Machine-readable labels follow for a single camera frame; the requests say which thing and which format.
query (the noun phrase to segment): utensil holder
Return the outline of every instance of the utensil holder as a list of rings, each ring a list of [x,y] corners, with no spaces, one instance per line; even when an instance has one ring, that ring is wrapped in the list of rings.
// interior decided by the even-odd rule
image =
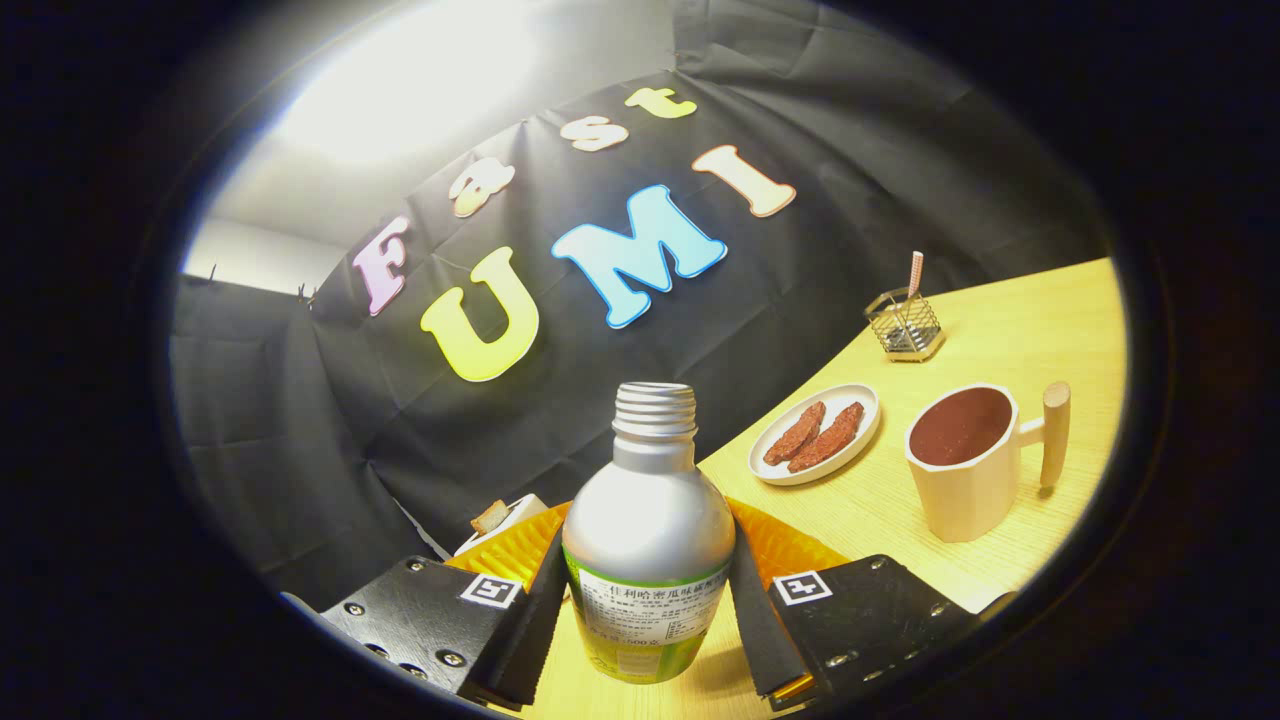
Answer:
[[[900,287],[883,292],[864,311],[888,359],[919,363],[938,351],[946,336],[924,297]]]

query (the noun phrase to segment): letter u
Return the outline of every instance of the letter u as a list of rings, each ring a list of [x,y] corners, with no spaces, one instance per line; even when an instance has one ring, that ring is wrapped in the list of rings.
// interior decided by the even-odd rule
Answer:
[[[493,342],[476,334],[462,311],[462,288],[451,287],[422,313],[424,332],[435,334],[449,366],[465,380],[483,383],[520,361],[538,336],[538,305],[511,268],[511,247],[499,247],[471,270],[471,282],[488,283],[507,311],[507,332]]]

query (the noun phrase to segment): foam letter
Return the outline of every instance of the foam letter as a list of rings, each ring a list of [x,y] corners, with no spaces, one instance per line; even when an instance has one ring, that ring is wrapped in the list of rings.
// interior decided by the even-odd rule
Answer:
[[[796,188],[778,184],[737,156],[737,147],[721,145],[703,152],[694,160],[694,169],[712,173],[727,182],[750,204],[751,214],[768,218],[786,208],[796,197]]]
[[[378,315],[387,307],[387,304],[404,287],[404,278],[392,274],[392,265],[397,268],[404,264],[404,243],[399,236],[408,229],[408,218],[401,215],[392,220],[378,237],[369,241],[352,266],[360,270],[365,278],[365,290],[369,291],[369,314]]]
[[[568,258],[586,273],[609,311],[604,322],[613,329],[625,328],[649,309],[645,292],[627,287],[626,274],[654,290],[668,292],[671,274],[662,250],[676,258],[676,274],[699,275],[728,252],[728,246],[698,229],[671,201],[671,191],[660,184],[646,187],[627,200],[634,237],[598,225],[577,225],[552,245],[552,255]]]
[[[627,128],[608,124],[608,118],[589,115],[561,128],[561,137],[572,140],[573,147],[595,152],[627,138]]]
[[[659,90],[641,87],[640,90],[632,92],[631,97],[627,97],[625,105],[627,108],[640,105],[654,115],[667,118],[668,120],[673,118],[684,118],[685,115],[692,114],[692,111],[698,109],[698,105],[689,100],[685,100],[684,102],[672,102],[671,100],[667,100],[667,97],[675,94],[676,91],[669,87]]]
[[[476,160],[470,168],[462,170],[462,174],[453,181],[453,186],[449,188],[449,200],[456,200],[453,214],[460,218],[470,218],[489,200],[490,195],[507,187],[515,176],[516,168],[503,165],[494,158]]]
[[[471,282],[488,283],[507,311],[507,332],[502,337],[484,342],[476,336],[462,311],[461,287],[451,287],[422,313],[422,331],[435,334],[453,372],[472,383],[506,373],[529,352],[538,336],[538,305],[511,269],[511,254],[509,247],[499,247],[471,270]]]

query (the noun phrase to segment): table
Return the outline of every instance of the table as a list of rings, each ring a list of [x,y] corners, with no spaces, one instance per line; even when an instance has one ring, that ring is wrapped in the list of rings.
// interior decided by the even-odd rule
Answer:
[[[891,363],[870,329],[863,331],[790,397],[699,466],[724,495],[817,537],[850,560],[886,553],[977,612],[1032,580],[1093,496],[1111,456],[1124,400],[1124,309],[1108,259],[927,300],[947,334],[932,359]],[[1071,386],[1070,441],[1055,491],[1039,493],[1042,446],[1024,447],[1018,498],[1004,523],[973,542],[940,541],[925,527],[904,459],[908,425],[943,392],[974,382],[1007,387],[1023,420],[1038,418],[1041,395],[1055,380]],[[879,429],[858,459],[796,487],[769,486],[748,471],[748,451],[769,423],[810,395],[850,382],[873,387],[881,400]],[[536,705],[513,715],[749,720],[783,714],[772,712],[755,694],[732,592],[726,591],[698,660],[658,685],[630,685],[596,673],[582,651],[572,603],[566,602]]]

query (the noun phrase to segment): silver bottle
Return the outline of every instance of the silver bottle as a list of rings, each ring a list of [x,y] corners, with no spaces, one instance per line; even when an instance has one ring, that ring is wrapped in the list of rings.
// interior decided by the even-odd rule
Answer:
[[[689,386],[623,383],[613,461],[570,507],[562,543],[591,662],[659,683],[692,662],[723,593],[733,518],[694,466]]]

